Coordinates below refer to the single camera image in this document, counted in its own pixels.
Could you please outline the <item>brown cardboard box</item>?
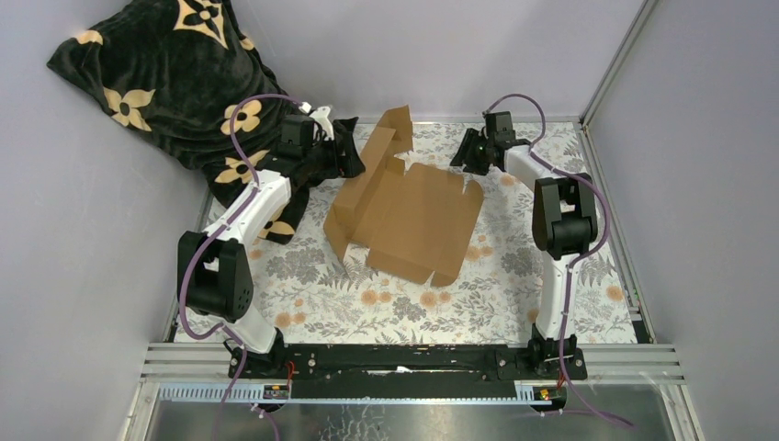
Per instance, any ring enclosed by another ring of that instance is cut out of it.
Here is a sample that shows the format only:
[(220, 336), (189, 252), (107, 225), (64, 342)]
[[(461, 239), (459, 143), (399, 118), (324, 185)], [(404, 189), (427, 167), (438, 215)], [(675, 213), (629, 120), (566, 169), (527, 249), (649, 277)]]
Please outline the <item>brown cardboard box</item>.
[(360, 153), (365, 172), (344, 181), (323, 231), (339, 259), (349, 244), (363, 245), (368, 266), (446, 287), (459, 276), (484, 193), (463, 175), (406, 164), (412, 138), (409, 107), (386, 110)]

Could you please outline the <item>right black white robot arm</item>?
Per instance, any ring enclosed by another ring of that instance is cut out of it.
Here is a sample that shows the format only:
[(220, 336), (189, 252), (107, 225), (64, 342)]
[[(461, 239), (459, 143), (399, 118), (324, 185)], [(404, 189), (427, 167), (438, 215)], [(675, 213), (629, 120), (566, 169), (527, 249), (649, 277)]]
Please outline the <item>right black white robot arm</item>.
[(450, 163), (474, 175), (486, 175), (496, 167), (534, 194), (532, 236), (542, 254), (542, 293), (521, 358), (542, 379), (586, 379), (570, 316), (578, 260), (598, 235), (591, 178), (560, 171), (538, 156), (532, 141), (516, 135), (509, 112), (487, 113), (484, 121), (482, 129), (466, 131)]

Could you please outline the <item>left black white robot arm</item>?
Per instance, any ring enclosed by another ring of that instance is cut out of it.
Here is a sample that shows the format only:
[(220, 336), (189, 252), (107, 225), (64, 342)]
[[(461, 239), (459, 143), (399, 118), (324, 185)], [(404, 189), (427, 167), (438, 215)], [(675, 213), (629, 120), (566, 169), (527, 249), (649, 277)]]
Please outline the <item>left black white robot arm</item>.
[(285, 117), (280, 137), (266, 151), (243, 159), (248, 183), (225, 212), (201, 232), (185, 232), (178, 243), (178, 308), (185, 332), (194, 312), (252, 352), (250, 366), (265, 378), (279, 374), (285, 354), (282, 337), (254, 299), (249, 245), (273, 235), (274, 221), (293, 199), (322, 181), (357, 177), (366, 168), (354, 141), (357, 118), (328, 120), (320, 109)]

